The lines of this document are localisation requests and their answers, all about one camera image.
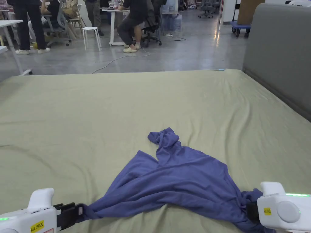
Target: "blue cloth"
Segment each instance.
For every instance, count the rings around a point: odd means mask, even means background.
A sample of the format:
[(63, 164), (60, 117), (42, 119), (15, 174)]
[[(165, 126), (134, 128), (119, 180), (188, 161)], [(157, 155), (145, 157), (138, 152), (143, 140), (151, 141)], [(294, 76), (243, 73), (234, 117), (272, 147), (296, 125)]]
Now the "blue cloth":
[(171, 203), (205, 217), (229, 221), (243, 232), (273, 232), (246, 217), (246, 203), (256, 201), (262, 192), (240, 192), (226, 164), (181, 146), (178, 135), (170, 128), (151, 132), (148, 139), (159, 145), (159, 161), (138, 151), (105, 196), (84, 207), (79, 222), (129, 217)]

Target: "white stool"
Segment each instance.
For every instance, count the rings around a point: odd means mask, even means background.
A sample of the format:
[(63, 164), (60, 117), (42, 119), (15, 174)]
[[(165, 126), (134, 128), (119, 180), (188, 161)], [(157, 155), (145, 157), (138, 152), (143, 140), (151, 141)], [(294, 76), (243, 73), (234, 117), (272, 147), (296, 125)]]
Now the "white stool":
[(98, 27), (85, 27), (82, 29), (83, 29), (83, 39), (84, 39), (85, 51), (86, 51), (86, 48), (89, 47), (89, 45), (87, 43), (87, 31), (88, 30), (94, 30), (95, 31), (95, 37), (97, 40), (98, 49), (99, 49), (99, 51), (101, 51), (101, 43), (100, 43), (100, 38), (99, 38), (99, 34), (98, 34)]

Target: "mattress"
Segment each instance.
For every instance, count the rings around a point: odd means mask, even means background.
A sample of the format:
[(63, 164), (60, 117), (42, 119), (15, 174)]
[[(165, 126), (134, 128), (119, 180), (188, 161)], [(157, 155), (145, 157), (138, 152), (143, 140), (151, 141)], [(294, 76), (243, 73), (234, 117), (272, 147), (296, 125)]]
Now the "mattress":
[[(311, 123), (238, 70), (12, 77), (0, 84), (0, 213), (53, 187), (53, 204), (90, 204), (150, 131), (228, 165), (241, 190), (262, 181), (309, 193)], [(239, 232), (178, 206), (76, 224), (66, 232)]]

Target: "white sneaker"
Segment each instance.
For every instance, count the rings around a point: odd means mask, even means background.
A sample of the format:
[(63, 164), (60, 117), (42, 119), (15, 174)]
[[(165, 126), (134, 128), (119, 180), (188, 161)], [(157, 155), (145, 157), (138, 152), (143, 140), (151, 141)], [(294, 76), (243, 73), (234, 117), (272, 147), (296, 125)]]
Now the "white sneaker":
[(131, 49), (130, 47), (123, 49), (123, 52), (125, 53), (135, 53), (137, 52), (136, 49)]
[(46, 49), (38, 49), (38, 54), (43, 54), (43, 53), (48, 53), (50, 52), (50, 48), (46, 48)]
[(17, 55), (28, 55), (29, 54), (29, 50), (16, 50), (15, 53)]

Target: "concrete floor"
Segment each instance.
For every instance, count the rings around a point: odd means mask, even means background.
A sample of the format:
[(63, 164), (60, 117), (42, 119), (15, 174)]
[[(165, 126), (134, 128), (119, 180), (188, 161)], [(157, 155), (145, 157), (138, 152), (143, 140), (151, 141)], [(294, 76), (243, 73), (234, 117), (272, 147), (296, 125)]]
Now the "concrete floor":
[[(218, 29), (218, 18), (198, 18), (199, 10), (182, 12), (181, 37), (186, 41), (169, 41), (163, 36), (162, 46), (151, 43), (146, 51), (147, 57), (125, 57), (112, 62), (97, 73), (180, 71), (202, 69), (241, 69), (247, 39), (241, 33), (239, 38), (231, 32), (231, 27), (222, 25)], [(84, 49), (83, 39), (73, 41), (69, 47), (54, 44), (51, 52), (20, 56), (23, 67), (33, 70), (34, 75), (87, 74), (106, 66), (111, 60), (126, 56), (123, 47), (110, 47), (110, 26), (103, 27), (105, 36), (101, 38), (103, 49), (98, 51), (95, 39), (89, 34), (89, 48)], [(132, 56), (143, 56), (143, 50)], [(11, 52), (0, 55), (0, 81), (18, 75)]]

